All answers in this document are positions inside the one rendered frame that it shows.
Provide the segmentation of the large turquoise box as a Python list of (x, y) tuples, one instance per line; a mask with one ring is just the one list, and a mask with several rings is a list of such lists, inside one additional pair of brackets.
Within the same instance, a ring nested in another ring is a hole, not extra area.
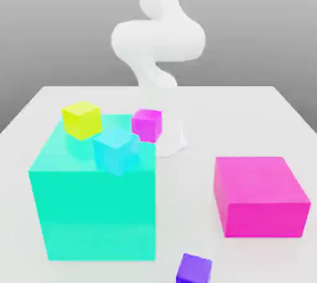
[(99, 168), (91, 139), (62, 121), (28, 171), (48, 259), (153, 261), (156, 257), (156, 148), (140, 142), (131, 166)]

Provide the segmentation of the small magenta cube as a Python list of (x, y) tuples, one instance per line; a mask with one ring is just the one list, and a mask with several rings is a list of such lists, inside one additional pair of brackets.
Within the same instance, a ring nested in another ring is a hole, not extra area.
[(162, 111), (138, 109), (131, 117), (131, 131), (140, 141), (155, 144), (162, 133)]

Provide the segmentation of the large pink box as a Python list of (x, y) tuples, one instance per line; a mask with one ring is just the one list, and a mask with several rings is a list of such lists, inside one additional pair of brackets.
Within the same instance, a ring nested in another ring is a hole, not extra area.
[(283, 157), (216, 157), (225, 237), (300, 238), (311, 202)]

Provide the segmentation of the small cyan cube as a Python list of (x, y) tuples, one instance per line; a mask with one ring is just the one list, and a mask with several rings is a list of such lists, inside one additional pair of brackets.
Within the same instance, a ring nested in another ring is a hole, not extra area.
[(97, 168), (114, 176), (124, 175), (138, 161), (139, 138), (123, 128), (103, 131), (92, 144)]

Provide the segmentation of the small purple cube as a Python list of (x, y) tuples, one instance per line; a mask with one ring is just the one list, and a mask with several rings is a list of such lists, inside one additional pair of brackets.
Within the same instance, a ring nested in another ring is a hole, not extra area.
[(176, 283), (210, 283), (212, 261), (184, 253), (176, 274)]

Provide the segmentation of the small yellow cube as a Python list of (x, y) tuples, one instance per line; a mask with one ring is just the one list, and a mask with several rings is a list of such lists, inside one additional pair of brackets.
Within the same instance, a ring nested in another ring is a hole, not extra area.
[(62, 109), (65, 132), (83, 141), (102, 131), (102, 116), (100, 107), (81, 101)]

